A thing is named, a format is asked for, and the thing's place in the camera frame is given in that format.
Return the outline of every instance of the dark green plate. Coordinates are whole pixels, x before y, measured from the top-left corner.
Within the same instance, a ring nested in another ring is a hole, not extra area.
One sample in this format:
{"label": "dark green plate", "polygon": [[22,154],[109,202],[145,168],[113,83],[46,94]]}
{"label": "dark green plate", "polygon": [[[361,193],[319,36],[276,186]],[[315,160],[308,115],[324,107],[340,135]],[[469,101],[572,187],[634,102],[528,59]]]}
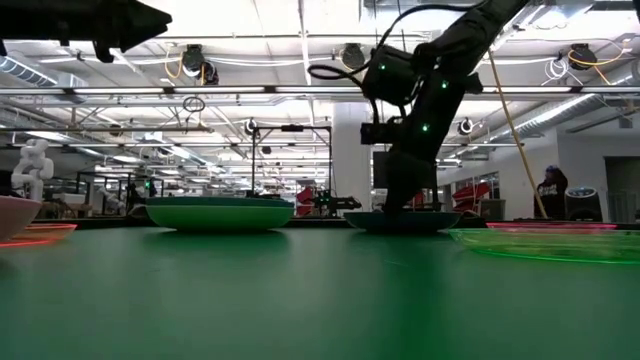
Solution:
{"label": "dark green plate", "polygon": [[434,233],[455,225],[460,213],[406,212],[390,217],[382,212],[351,212],[344,218],[351,226],[370,232]]}
{"label": "dark green plate", "polygon": [[251,232],[285,225],[293,204],[244,198],[151,198],[149,217],[158,226],[189,232]]}

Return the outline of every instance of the white humanoid robot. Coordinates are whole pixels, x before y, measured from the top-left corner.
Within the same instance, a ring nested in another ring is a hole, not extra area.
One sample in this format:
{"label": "white humanoid robot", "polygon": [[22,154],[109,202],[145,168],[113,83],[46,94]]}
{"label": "white humanoid robot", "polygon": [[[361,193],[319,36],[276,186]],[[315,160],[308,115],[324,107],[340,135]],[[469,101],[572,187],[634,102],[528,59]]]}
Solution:
{"label": "white humanoid robot", "polygon": [[[46,140],[28,140],[27,146],[20,149],[20,163],[13,169],[11,183],[13,188],[20,188],[25,183],[29,184],[29,198],[35,201],[42,201],[42,180],[53,177],[53,161],[45,156],[45,151],[49,147]],[[28,167],[31,167],[29,174],[23,174]]]}

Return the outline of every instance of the bowl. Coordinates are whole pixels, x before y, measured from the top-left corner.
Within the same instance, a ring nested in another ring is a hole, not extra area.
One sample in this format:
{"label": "bowl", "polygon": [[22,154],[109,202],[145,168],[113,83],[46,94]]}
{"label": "bowl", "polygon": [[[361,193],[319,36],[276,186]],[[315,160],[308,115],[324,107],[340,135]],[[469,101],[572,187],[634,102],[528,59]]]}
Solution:
{"label": "bowl", "polygon": [[588,223],[588,222],[487,222],[490,229],[510,229],[512,231],[521,231],[523,229],[575,229],[575,230],[616,230],[616,224]]}
{"label": "bowl", "polygon": [[453,229],[457,242],[480,253],[544,260],[640,264],[640,231],[581,229]]}
{"label": "bowl", "polygon": [[294,204],[284,200],[230,197],[147,199],[149,217],[158,226],[186,232],[252,232],[285,225]]}
{"label": "bowl", "polygon": [[31,224],[11,237],[3,246],[49,244],[69,236],[76,224]]}
{"label": "bowl", "polygon": [[41,207],[42,203],[38,201],[0,196],[0,242],[10,239],[31,224]]}
{"label": "bowl", "polygon": [[369,232],[435,233],[455,225],[460,219],[455,212],[405,212],[388,216],[383,212],[349,212],[344,214],[347,222]]}

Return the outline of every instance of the pink bowl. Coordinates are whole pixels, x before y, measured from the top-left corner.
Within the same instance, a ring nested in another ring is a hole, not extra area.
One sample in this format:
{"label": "pink bowl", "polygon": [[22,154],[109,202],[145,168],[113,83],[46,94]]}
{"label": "pink bowl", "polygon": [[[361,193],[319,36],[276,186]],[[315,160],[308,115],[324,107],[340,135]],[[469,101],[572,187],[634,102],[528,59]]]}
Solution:
{"label": "pink bowl", "polygon": [[9,196],[0,196],[0,241],[10,239],[38,215],[42,203]]}

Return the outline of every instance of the green table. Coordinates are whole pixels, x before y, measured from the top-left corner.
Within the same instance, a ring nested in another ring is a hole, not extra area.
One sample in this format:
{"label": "green table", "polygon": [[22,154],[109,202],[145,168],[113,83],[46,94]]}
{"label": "green table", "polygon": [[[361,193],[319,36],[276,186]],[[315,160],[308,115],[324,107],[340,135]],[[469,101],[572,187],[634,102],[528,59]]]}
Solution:
{"label": "green table", "polygon": [[0,249],[0,359],[631,359],[640,266],[447,235],[76,231]]}

